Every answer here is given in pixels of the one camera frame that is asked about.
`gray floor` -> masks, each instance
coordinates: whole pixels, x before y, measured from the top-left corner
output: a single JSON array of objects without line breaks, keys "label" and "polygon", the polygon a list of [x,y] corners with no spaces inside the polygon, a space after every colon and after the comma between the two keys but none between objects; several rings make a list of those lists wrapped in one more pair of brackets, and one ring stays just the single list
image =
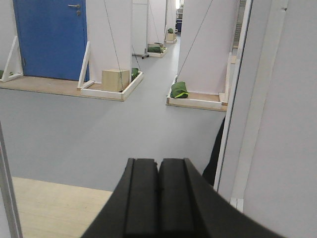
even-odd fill
[{"label": "gray floor", "polygon": [[113,190],[129,157],[188,157],[202,172],[225,113],[165,105],[178,52],[138,58],[145,78],[126,102],[0,89],[12,175]]}]

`wooden platform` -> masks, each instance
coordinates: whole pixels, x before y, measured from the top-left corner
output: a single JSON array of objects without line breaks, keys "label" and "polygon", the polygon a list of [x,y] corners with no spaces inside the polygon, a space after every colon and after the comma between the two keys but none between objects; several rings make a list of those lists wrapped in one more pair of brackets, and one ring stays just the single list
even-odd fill
[{"label": "wooden platform", "polygon": [[23,76],[6,83],[0,82],[0,88],[125,101],[143,78],[144,75],[140,72],[140,74],[122,93],[103,91],[101,90],[102,88],[99,84],[94,84],[90,86],[89,89],[80,90],[77,89],[78,81],[31,76]]},{"label": "wooden platform", "polygon": [[218,95],[205,95],[189,92],[188,98],[171,98],[167,96],[166,104],[186,108],[198,108],[212,111],[226,112],[227,106],[221,104]]},{"label": "wooden platform", "polygon": [[79,238],[112,192],[12,178],[24,238]]}]

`wooden box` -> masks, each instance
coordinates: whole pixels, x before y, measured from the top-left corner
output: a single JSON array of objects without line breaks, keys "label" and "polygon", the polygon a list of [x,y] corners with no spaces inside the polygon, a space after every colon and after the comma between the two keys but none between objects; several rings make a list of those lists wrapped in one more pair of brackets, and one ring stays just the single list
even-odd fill
[{"label": "wooden box", "polygon": [[104,91],[120,92],[123,91],[129,85],[129,79],[131,77],[130,71],[122,69],[122,83],[120,80],[119,69],[103,70],[102,86]]},{"label": "wooden box", "polygon": [[167,41],[174,41],[175,40],[175,34],[174,33],[168,33],[166,36]]}]

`wire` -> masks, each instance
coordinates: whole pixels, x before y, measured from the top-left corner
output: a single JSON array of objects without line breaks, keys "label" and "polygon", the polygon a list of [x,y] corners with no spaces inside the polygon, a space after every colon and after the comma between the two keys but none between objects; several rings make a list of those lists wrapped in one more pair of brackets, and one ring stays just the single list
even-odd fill
[{"label": "wire", "polygon": [[154,28],[155,28],[155,33],[157,35],[157,40],[158,40],[158,43],[159,43],[159,35],[158,35],[158,31],[157,31],[157,26],[155,25],[155,21],[154,21],[154,15],[153,15],[152,7],[151,7],[151,1],[149,1],[149,6],[150,6],[152,18],[153,18],[153,24],[154,24]]},{"label": "wire", "polygon": [[116,50],[116,47],[115,47],[115,43],[114,43],[112,28],[111,28],[110,19],[109,19],[109,14],[108,14],[108,11],[107,11],[107,6],[106,6],[106,0],[104,0],[104,5],[105,5],[105,10],[106,10],[106,14],[107,14],[108,24],[109,24],[109,28],[110,28],[111,37],[112,37],[112,42],[113,42],[113,47],[114,47],[114,51],[115,51],[115,56],[117,58],[118,67],[119,67],[119,71],[120,71],[121,89],[123,90],[122,71],[121,71],[121,68],[120,68],[118,53],[117,53],[117,50]]},{"label": "wire", "polygon": [[210,9],[210,6],[211,6],[212,2],[213,2],[213,0],[211,0],[211,2],[209,3],[208,9],[207,9],[207,11],[206,11],[206,13],[205,13],[205,15],[204,15],[204,18],[203,18],[203,20],[202,20],[202,22],[201,22],[201,24],[200,24],[200,26],[199,26],[199,28],[198,28],[198,31],[197,31],[197,33],[196,33],[196,36],[195,36],[193,42],[192,42],[192,45],[190,46],[189,51],[188,51],[188,53],[187,53],[187,56],[186,56],[186,58],[185,58],[185,60],[184,60],[184,62],[183,62],[183,64],[182,64],[182,66],[181,66],[181,68],[180,68],[180,70],[179,70],[178,77],[179,77],[179,75],[180,75],[180,73],[181,73],[181,71],[182,71],[182,69],[183,69],[183,67],[184,67],[184,64],[185,64],[185,62],[186,62],[186,60],[187,60],[187,58],[188,58],[188,55],[189,55],[190,51],[192,50],[192,47],[193,47],[193,45],[194,45],[194,42],[195,42],[195,40],[196,40],[196,38],[197,38],[197,36],[198,36],[198,33],[199,33],[199,31],[200,31],[200,29],[201,29],[203,23],[204,23],[204,20],[205,20],[207,14],[208,14],[208,12],[209,12],[209,9]]},{"label": "wire", "polygon": [[133,54],[134,54],[134,56],[135,56],[135,60],[136,60],[136,61],[137,61],[137,63],[138,63],[139,70],[140,70],[140,71],[142,71],[142,70],[141,70],[141,66],[140,66],[140,64],[139,64],[139,61],[138,61],[138,58],[137,58],[137,55],[135,54],[135,51],[134,51],[134,47],[133,47],[133,45],[132,45],[132,50],[133,50]]}]

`black cloth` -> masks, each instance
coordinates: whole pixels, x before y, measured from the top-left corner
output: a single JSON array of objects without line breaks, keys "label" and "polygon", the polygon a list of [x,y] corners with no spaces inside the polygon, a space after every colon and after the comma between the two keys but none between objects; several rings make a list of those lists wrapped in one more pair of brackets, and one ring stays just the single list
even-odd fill
[{"label": "black cloth", "polygon": [[211,156],[210,156],[210,161],[203,172],[203,177],[212,186],[214,185],[214,178],[216,176],[216,170],[217,170],[217,165],[218,165],[218,158],[219,158],[219,152],[220,152],[220,145],[221,145],[224,121],[225,121],[225,118],[222,121],[218,135],[217,135],[216,140],[214,142],[213,149],[212,149]]}]

